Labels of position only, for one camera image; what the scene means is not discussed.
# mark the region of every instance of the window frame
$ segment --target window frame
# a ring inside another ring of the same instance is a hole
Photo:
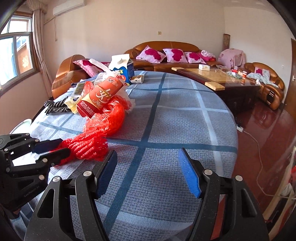
[[[12,17],[30,17],[31,18],[31,27],[29,29],[32,29],[32,14],[26,13],[26,12],[18,12],[16,11]],[[17,63],[17,45],[16,45],[16,37],[17,36],[28,36],[29,37],[29,44],[30,44],[30,58],[31,58],[31,63],[32,63],[32,69],[27,70],[23,73],[20,73],[20,68]],[[14,32],[14,33],[6,33],[6,34],[0,34],[0,39],[7,39],[7,38],[13,38],[13,52],[14,52],[14,62],[15,62],[15,67],[16,67],[16,72],[17,76],[9,80],[7,83],[4,85],[0,84],[0,97],[9,91],[11,88],[22,82],[23,80],[29,78],[30,76],[37,74],[40,72],[40,66],[37,61],[37,55],[36,55],[36,50],[34,47],[34,42],[33,42],[33,33],[32,32]]]

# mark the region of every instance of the power strip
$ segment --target power strip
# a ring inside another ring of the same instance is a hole
[[[242,128],[241,126],[238,126],[237,125],[237,130],[240,131],[240,132],[243,132],[244,128]]]

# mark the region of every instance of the wooden coffee table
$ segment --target wooden coffee table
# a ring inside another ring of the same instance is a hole
[[[260,85],[255,81],[248,78],[237,79],[216,68],[204,71],[177,67],[172,70],[213,90],[234,115],[252,109],[260,91]]]

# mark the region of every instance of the brown leather sofa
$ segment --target brown leather sofa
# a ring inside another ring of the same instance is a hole
[[[65,59],[57,71],[56,79],[52,84],[52,96],[54,99],[67,92],[72,83],[89,79],[89,75],[73,61],[85,59],[80,54],[73,55]]]
[[[263,83],[260,83],[261,84],[260,99],[263,100],[265,103],[267,103],[272,110],[276,110],[284,98],[285,84],[283,80],[278,76],[278,74],[266,64],[254,62],[254,63],[245,63],[244,65],[244,68],[247,70],[248,74],[250,72],[254,73],[255,67],[269,70],[270,81],[272,83],[275,83],[279,87],[277,88],[272,85],[268,85],[268,84],[265,85]]]
[[[130,58],[133,60],[134,69],[144,69],[146,71],[158,71],[176,74],[177,72],[172,70],[172,67],[182,67],[182,68],[198,68],[199,63],[189,64],[189,63],[168,63],[165,58],[160,64],[151,64],[145,60],[137,60],[136,57],[146,48],[146,46],[153,48],[159,52],[164,53],[163,49],[166,48],[176,48],[181,49],[183,52],[201,52],[201,50],[193,44],[183,43],[183,42],[172,42],[172,41],[150,41],[139,44],[132,49],[129,49],[125,54],[129,54]],[[208,61],[208,65],[215,66],[219,64],[216,61]]]

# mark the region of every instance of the window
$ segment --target window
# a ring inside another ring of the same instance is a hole
[[[32,16],[16,13],[0,34],[0,88],[5,90],[37,72]]]

